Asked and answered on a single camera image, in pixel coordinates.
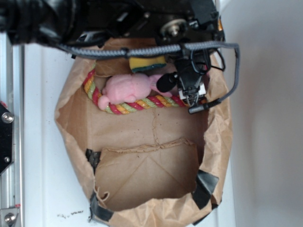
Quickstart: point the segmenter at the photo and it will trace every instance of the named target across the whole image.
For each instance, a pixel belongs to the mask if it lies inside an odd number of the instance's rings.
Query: red yellow green rope
[[[98,106],[98,99],[102,96],[99,89],[96,87],[94,82],[95,69],[91,70],[85,80],[83,81],[83,87],[85,93],[88,95],[89,99]],[[140,99],[134,103],[121,103],[118,105],[109,104],[104,110],[111,114],[129,114],[136,112],[138,110],[156,108],[156,107],[184,107],[187,106],[179,97],[163,97],[161,95],[148,96],[147,98]]]

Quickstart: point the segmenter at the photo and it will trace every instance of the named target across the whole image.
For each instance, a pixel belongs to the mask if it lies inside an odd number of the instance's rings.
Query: gray braided cable
[[[168,53],[177,53],[182,51],[182,47],[178,44],[155,46],[155,47],[141,48],[141,49],[131,49],[131,50],[128,50],[127,48],[122,48],[120,50],[110,50],[110,51],[81,49],[64,44],[60,44],[57,47],[71,54],[83,58],[96,59],[96,60],[106,60],[113,58],[130,58],[130,57],[148,58],[148,57],[155,57],[159,55],[164,55]],[[234,49],[236,54],[235,81],[231,90],[227,92],[225,95],[223,95],[221,98],[217,99],[218,102],[222,102],[236,90],[239,84],[239,73],[240,73],[240,48],[238,44],[229,44],[219,41],[208,41],[208,42],[200,42],[200,43],[187,43],[184,44],[184,47],[190,51],[199,51],[204,49],[218,49],[218,48]]]

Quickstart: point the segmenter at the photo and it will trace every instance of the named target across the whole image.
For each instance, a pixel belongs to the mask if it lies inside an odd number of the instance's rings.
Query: white wall
[[[227,41],[241,46],[232,95],[238,227],[303,225],[302,9],[300,0],[233,0],[222,14]]]

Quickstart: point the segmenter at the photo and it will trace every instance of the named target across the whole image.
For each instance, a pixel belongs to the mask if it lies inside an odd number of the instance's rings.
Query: screw
[[[6,124],[10,124],[14,121],[14,115],[10,112],[6,112],[2,115],[2,121]]]
[[[180,27],[178,25],[172,25],[168,32],[172,37],[176,37],[179,34]]]
[[[16,222],[16,216],[12,213],[9,213],[5,216],[4,220],[8,226],[13,226]]]
[[[4,162],[9,163],[10,162],[10,157],[5,157]]]
[[[145,17],[145,18],[149,18],[150,16],[151,16],[151,13],[150,13],[150,12],[144,13],[144,17]]]

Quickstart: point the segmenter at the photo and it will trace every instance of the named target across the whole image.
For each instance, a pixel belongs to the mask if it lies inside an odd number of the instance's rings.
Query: white surface
[[[241,46],[232,95],[239,227],[303,223],[302,9],[299,0],[234,0],[222,14],[227,41]]]
[[[35,44],[26,46],[25,59],[25,227],[102,226],[88,223],[89,203],[54,123],[55,105],[74,60]],[[222,204],[198,226],[235,227],[230,169]]]

